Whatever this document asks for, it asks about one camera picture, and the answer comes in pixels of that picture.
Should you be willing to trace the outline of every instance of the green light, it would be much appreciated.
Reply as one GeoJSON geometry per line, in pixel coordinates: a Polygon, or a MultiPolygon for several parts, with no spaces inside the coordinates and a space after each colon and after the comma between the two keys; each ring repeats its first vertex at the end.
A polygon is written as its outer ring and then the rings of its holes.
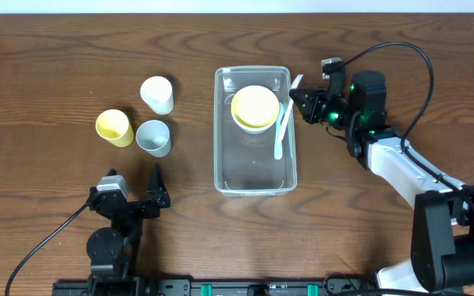
{"type": "Polygon", "coordinates": [[[339,118],[339,114],[338,113],[330,113],[330,120],[336,120],[339,118]]]}

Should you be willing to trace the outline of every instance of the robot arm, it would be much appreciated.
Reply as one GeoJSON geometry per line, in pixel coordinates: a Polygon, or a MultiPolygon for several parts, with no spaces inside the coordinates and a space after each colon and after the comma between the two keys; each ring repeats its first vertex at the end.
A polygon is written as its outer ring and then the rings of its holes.
{"type": "MultiPolygon", "coordinates": [[[[451,189],[433,178],[425,170],[411,161],[402,152],[401,138],[394,136],[369,144],[367,151],[367,166],[371,172],[385,179],[414,209],[417,194],[436,191],[450,192],[451,189]]],[[[416,152],[406,141],[409,152],[422,164],[426,165],[437,174],[445,175],[431,162],[416,152]]],[[[455,187],[462,188],[464,183],[456,178],[444,176],[455,187]]]]}
{"type": "Polygon", "coordinates": [[[474,210],[460,196],[471,197],[467,201],[474,206],[474,186],[444,175],[409,141],[402,144],[402,136],[386,123],[383,74],[355,73],[349,99],[344,99],[343,64],[340,58],[323,60],[329,87],[290,90],[290,97],[307,123],[344,131],[349,154],[384,178],[414,209],[411,259],[379,271],[378,286],[434,292],[474,284],[474,210]],[[469,234],[454,237],[452,224],[469,226],[469,234]]]}

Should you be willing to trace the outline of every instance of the white spoon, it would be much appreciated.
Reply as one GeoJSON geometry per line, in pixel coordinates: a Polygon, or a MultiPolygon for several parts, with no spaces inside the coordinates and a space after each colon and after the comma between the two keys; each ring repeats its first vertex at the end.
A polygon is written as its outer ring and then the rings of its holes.
{"type": "Polygon", "coordinates": [[[281,118],[283,118],[284,111],[285,107],[279,102],[279,114],[276,119],[276,137],[273,144],[273,157],[276,160],[280,160],[283,157],[283,146],[281,145],[281,140],[279,140],[279,132],[281,131],[281,118]]]}
{"type": "MultiPolygon", "coordinates": [[[[292,84],[290,85],[290,89],[294,90],[301,82],[301,78],[303,78],[303,74],[299,74],[292,84]]],[[[283,122],[281,124],[281,132],[279,133],[279,141],[283,141],[286,132],[286,126],[288,125],[288,119],[290,118],[290,114],[292,113],[292,106],[294,106],[294,100],[288,96],[288,107],[286,107],[285,117],[283,118],[283,122]]]]}

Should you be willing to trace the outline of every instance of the wooden table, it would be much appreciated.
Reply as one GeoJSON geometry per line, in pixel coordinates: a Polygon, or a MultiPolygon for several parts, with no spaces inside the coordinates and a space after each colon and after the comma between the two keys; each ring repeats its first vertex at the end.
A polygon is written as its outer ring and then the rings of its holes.
{"type": "MultiPolygon", "coordinates": [[[[432,103],[411,142],[474,184],[474,15],[0,16],[0,295],[23,256],[110,168],[131,184],[131,199],[146,197],[157,159],[96,135],[96,116],[111,108],[127,112],[134,127],[165,121],[173,137],[173,150],[158,160],[172,206],[144,226],[142,274],[323,278],[405,260],[411,208],[297,113],[293,192],[225,198],[213,185],[217,68],[282,65],[292,77],[304,73],[303,86],[322,86],[321,59],[390,40],[419,45],[434,65],[432,103]],[[154,75],[176,88],[171,115],[155,115],[140,99],[141,83],[154,75]]],[[[364,69],[386,74],[389,122],[404,129],[425,99],[425,64],[410,49],[388,48],[347,71],[364,69]]],[[[108,222],[84,211],[26,263],[12,294],[46,295],[57,279],[85,279],[86,241],[108,222]]]]}

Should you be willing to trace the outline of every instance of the paper cup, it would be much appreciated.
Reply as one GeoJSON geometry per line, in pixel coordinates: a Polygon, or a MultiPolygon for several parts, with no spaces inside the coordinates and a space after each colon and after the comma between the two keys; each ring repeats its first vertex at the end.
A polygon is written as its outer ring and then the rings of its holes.
{"type": "Polygon", "coordinates": [[[96,119],[98,135],[118,147],[131,144],[134,134],[128,116],[120,110],[107,110],[96,119]]]}
{"type": "Polygon", "coordinates": [[[157,114],[166,115],[174,107],[171,82],[162,76],[153,76],[140,88],[140,96],[157,114]]]}
{"type": "Polygon", "coordinates": [[[159,120],[145,122],[137,130],[137,144],[155,157],[164,157],[171,151],[170,130],[159,120]]]}

